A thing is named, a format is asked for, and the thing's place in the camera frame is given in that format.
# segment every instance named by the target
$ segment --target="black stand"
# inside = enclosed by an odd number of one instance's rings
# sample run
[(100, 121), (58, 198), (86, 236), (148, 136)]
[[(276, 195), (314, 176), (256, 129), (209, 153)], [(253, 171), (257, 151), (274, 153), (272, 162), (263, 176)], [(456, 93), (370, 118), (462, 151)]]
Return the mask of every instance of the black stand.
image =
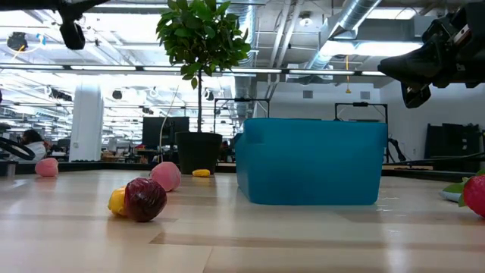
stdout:
[[(338, 108), (339, 108), (339, 105), (351, 105), (352, 107), (369, 107), (369, 106), (382, 106), (384, 107), (384, 120), (386, 122), (386, 124), (389, 124), (389, 120), (388, 120), (388, 117), (387, 117), (387, 104), (385, 103), (367, 103), (367, 102), (353, 102), (353, 103), (336, 103), (335, 104), (335, 120), (336, 121), (339, 121), (339, 117), (338, 117)], [(387, 129), (387, 136), (386, 138), (389, 136), (389, 128)], [(389, 157), (390, 157), (390, 152), (389, 152), (389, 142), (386, 144), (386, 162), (387, 163), (390, 163), (389, 162)]]
[(215, 133), (215, 118), (217, 116), (217, 102), (219, 101), (234, 101), (234, 102), (266, 102), (268, 104), (268, 118), (270, 117), (270, 100), (269, 99), (245, 99), (245, 98), (235, 98), (235, 99), (214, 99), (214, 133)]

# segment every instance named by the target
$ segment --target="desk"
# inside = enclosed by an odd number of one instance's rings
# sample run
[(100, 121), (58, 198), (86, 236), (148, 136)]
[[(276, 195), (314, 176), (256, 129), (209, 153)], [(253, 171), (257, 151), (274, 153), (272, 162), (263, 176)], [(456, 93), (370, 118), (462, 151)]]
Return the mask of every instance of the desk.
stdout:
[(111, 191), (147, 173), (97, 170), (0, 180), (2, 271), (116, 272), (123, 266), (176, 273), (479, 273), (485, 268), (483, 219), (438, 195), (448, 183), (383, 177), (374, 206), (259, 206), (242, 196), (235, 174), (182, 176), (152, 222), (111, 215), (106, 208)]

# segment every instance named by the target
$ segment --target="white column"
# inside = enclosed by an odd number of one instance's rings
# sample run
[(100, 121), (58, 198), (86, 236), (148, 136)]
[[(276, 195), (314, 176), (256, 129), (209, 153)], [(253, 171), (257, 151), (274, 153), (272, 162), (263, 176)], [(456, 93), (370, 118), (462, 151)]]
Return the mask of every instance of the white column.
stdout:
[(74, 96), (69, 161), (101, 159), (104, 102), (101, 87), (82, 78)]

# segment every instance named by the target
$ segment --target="computer monitor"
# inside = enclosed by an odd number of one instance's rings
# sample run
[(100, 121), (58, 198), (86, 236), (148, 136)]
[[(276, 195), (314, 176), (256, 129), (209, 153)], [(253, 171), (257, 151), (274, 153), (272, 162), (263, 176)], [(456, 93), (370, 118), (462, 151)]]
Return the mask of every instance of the computer monitor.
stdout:
[[(158, 146), (160, 144), (160, 128), (164, 122), (163, 117), (143, 118), (142, 143), (146, 146)], [(171, 126), (174, 127), (174, 133), (188, 132), (190, 119), (189, 117), (172, 117), (165, 121), (162, 132), (162, 145), (170, 145)]]

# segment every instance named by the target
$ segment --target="yellow toy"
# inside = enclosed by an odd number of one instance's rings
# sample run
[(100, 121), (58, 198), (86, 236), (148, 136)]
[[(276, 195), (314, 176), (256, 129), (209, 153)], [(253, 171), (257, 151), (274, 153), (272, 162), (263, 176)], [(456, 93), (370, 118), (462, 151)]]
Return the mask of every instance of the yellow toy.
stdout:
[(111, 194), (108, 202), (108, 209), (113, 212), (116, 216), (127, 216), (126, 212), (124, 211), (124, 189), (126, 186), (122, 186), (119, 189), (116, 189)]
[(192, 172), (195, 177), (210, 177), (211, 172), (209, 170), (195, 170)]

